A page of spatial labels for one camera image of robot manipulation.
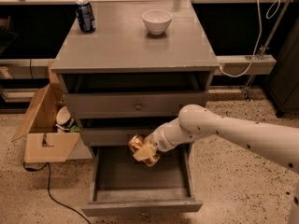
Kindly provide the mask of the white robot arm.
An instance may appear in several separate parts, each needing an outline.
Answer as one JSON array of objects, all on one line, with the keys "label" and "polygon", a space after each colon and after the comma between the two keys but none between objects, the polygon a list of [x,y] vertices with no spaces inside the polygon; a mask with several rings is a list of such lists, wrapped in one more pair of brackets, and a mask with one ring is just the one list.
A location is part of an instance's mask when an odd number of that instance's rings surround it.
[{"label": "white robot arm", "polygon": [[200,105],[185,105],[178,117],[147,137],[135,135],[128,146],[137,161],[154,165],[162,152],[217,135],[299,174],[299,129],[219,116]]}]

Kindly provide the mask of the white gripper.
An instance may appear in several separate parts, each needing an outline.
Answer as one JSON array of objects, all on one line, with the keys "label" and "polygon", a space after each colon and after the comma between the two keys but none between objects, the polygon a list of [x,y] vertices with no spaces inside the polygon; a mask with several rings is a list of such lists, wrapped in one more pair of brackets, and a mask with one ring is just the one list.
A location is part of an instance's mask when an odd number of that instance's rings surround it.
[{"label": "white gripper", "polygon": [[137,161],[145,161],[153,156],[156,155],[156,149],[155,147],[161,151],[161,152],[168,152],[175,147],[168,141],[166,138],[164,129],[161,127],[158,127],[151,135],[150,139],[151,144],[146,144],[142,148],[140,148],[138,151],[135,152],[133,157]]}]

